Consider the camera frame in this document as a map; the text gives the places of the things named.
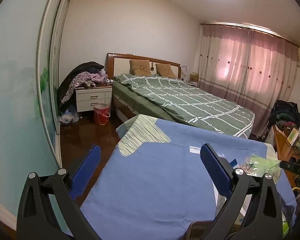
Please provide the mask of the white bedside table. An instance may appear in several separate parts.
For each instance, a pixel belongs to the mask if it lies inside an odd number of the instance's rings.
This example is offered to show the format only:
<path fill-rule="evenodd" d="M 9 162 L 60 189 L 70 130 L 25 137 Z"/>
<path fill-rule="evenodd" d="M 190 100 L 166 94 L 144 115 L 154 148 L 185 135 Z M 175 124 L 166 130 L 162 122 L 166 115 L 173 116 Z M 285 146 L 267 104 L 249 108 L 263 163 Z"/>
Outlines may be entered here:
<path fill-rule="evenodd" d="M 78 112 L 92 111 L 97 104 L 111 106 L 112 86 L 78 87 L 76 90 L 76 107 Z"/>

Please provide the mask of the far bedside tissue box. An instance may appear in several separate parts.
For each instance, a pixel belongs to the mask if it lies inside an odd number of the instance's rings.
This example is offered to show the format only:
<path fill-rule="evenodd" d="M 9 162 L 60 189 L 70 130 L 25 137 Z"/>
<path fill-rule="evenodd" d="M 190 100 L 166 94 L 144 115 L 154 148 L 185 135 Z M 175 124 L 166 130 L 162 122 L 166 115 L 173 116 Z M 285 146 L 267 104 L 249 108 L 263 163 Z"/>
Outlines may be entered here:
<path fill-rule="evenodd" d="M 192 72 L 190 74 L 189 81 L 191 81 L 191 82 L 198 82 L 198 79 L 199 79 L 198 73 Z"/>

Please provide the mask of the left brown pillow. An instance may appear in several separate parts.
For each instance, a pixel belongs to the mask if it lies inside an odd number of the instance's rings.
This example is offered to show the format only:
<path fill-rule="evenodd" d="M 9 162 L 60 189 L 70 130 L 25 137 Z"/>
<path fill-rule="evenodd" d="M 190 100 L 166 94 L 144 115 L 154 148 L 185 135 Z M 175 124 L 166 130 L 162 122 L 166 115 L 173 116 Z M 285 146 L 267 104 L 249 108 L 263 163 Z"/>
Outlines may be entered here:
<path fill-rule="evenodd" d="M 130 70 L 133 75 L 151 76 L 149 60 L 130 60 Z"/>

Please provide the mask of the sliding wardrobe door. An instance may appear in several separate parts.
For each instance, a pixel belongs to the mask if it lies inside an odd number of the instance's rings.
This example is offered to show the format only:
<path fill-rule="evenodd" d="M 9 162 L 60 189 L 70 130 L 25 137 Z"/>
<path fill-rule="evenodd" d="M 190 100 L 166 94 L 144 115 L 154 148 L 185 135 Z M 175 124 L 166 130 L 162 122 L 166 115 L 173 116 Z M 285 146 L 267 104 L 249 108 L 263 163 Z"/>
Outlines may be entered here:
<path fill-rule="evenodd" d="M 26 176 L 61 165 L 59 51 L 69 0 L 0 0 L 0 204 L 18 210 Z"/>

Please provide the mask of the pile of clothes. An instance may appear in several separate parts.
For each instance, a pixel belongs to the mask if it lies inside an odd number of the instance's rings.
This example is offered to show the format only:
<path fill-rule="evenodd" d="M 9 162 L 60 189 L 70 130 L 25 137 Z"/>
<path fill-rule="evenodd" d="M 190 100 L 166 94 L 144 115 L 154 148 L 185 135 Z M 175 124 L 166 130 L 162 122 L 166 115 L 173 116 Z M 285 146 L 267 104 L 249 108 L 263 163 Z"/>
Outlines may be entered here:
<path fill-rule="evenodd" d="M 57 103 L 59 112 L 65 112 L 75 104 L 75 89 L 87 81 L 97 84 L 105 84 L 107 80 L 104 66 L 95 62 L 85 62 L 74 68 L 63 80 L 57 89 Z"/>

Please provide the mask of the green plastic wrapper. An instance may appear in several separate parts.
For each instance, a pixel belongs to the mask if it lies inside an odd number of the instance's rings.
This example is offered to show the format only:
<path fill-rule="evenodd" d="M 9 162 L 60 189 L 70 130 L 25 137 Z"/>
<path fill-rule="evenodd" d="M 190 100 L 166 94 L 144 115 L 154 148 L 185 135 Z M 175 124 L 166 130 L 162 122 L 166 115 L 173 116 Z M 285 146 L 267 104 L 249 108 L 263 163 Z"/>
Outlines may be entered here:
<path fill-rule="evenodd" d="M 249 176 L 262 177 L 268 173 L 272 176 L 275 184 L 281 176 L 280 161 L 262 158 L 256 154 L 252 154 L 245 159 L 245 162 L 239 165 L 241 169 Z"/>

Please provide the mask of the blue blanket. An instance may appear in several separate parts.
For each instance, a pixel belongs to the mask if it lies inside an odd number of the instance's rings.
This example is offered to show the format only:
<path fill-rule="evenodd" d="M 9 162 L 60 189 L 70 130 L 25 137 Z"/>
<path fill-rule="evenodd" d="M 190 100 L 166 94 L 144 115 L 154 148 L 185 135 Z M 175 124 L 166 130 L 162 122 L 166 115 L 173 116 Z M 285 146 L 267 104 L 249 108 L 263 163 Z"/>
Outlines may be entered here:
<path fill-rule="evenodd" d="M 239 167 L 252 154 L 268 159 L 265 143 L 147 115 L 125 122 L 119 135 L 81 207 L 62 210 L 74 239 L 185 239 L 200 220 L 213 221 L 200 239 L 291 238 L 297 203 L 285 173 L 275 184 L 268 173 L 249 176 Z M 228 198 L 200 154 L 189 152 L 203 144 L 233 168 Z"/>

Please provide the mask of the plastic bags on floor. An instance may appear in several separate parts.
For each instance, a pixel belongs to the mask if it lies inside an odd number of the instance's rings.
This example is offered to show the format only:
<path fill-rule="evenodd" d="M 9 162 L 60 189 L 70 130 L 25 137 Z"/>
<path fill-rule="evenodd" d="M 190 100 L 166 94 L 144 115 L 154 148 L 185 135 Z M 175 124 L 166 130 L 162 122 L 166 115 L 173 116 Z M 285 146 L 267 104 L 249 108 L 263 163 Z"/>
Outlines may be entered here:
<path fill-rule="evenodd" d="M 79 120 L 79 114 L 74 111 L 70 111 L 67 109 L 61 116 L 59 116 L 59 121 L 61 124 L 68 125 L 73 122 L 78 122 Z"/>

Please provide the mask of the brown pillow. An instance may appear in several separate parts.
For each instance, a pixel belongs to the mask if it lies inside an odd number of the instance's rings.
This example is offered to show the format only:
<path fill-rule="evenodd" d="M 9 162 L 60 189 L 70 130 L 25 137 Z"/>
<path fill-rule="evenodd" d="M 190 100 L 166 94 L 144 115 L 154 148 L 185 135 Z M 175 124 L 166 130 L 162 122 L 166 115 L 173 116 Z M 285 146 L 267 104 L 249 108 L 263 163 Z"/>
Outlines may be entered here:
<path fill-rule="evenodd" d="M 177 76 L 172 71 L 170 64 L 157 63 L 157 74 L 163 77 L 176 78 Z"/>
<path fill-rule="evenodd" d="M 130 60 L 130 70 L 133 75 L 151 76 L 149 60 Z"/>

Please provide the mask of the pink curtain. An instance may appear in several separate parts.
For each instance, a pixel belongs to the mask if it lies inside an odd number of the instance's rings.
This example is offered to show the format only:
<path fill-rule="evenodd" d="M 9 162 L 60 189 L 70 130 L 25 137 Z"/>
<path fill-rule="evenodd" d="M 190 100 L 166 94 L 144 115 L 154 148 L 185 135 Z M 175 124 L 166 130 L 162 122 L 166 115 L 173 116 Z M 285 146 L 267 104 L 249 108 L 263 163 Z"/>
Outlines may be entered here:
<path fill-rule="evenodd" d="M 245 27 L 203 24 L 198 48 L 199 88 L 253 111 L 252 133 L 261 136 L 277 100 L 290 98 L 298 46 Z"/>

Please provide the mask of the green checked duvet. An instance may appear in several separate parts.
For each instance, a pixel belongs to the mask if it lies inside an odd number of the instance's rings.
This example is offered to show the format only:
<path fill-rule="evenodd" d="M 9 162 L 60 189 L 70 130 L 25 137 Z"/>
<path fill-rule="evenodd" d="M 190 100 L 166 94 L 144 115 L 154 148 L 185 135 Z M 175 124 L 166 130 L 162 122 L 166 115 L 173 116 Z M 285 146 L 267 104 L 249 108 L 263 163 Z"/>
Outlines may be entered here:
<path fill-rule="evenodd" d="M 247 139 L 255 114 L 235 102 L 177 78 L 120 74 L 113 93 L 135 114 L 156 116 L 209 131 Z"/>

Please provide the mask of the white paper label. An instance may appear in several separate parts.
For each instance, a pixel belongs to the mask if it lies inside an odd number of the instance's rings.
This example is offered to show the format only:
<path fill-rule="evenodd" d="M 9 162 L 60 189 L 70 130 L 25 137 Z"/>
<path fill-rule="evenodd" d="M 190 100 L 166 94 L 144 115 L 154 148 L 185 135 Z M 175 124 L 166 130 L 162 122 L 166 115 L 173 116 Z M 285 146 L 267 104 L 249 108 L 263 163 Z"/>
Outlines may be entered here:
<path fill-rule="evenodd" d="M 195 147 L 195 146 L 189 146 L 189 152 L 190 153 L 195 153 L 195 154 L 200 154 L 200 147 Z"/>

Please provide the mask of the wooden bed frame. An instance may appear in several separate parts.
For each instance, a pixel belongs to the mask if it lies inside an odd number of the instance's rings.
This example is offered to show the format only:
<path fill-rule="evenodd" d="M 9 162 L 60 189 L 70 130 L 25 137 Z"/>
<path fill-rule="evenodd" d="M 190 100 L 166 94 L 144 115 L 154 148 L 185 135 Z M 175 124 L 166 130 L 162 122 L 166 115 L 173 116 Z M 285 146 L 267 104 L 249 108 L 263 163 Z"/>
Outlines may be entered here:
<path fill-rule="evenodd" d="M 181 66 L 178 63 L 116 53 L 109 53 L 106 58 L 106 73 L 111 80 L 122 74 L 145 74 L 153 77 L 157 74 L 157 66 L 169 67 L 170 73 L 174 77 L 181 78 Z M 130 91 L 129 88 L 117 82 L 112 83 L 112 86 L 112 109 L 122 121 L 126 121 L 138 114 L 173 121 L 173 118 L 163 109 Z"/>

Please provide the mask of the right brown pillow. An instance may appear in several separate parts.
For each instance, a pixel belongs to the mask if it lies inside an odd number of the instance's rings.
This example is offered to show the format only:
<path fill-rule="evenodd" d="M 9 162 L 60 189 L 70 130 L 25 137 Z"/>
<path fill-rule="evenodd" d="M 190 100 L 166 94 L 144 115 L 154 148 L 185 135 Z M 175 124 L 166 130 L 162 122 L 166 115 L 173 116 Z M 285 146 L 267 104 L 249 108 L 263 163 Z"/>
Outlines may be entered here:
<path fill-rule="evenodd" d="M 157 63 L 157 74 L 163 77 L 176 78 L 177 76 L 172 71 L 170 64 Z"/>

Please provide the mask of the dark clothes pile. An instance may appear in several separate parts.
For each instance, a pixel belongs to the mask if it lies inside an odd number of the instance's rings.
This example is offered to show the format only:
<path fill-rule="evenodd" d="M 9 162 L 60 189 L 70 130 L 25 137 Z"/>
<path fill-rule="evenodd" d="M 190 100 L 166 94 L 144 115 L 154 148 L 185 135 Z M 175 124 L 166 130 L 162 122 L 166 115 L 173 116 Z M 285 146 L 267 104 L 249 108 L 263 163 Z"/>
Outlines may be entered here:
<path fill-rule="evenodd" d="M 298 111 L 298 105 L 294 102 L 277 100 L 271 109 L 267 128 L 270 128 L 279 121 L 292 122 L 299 128 L 300 112 Z"/>

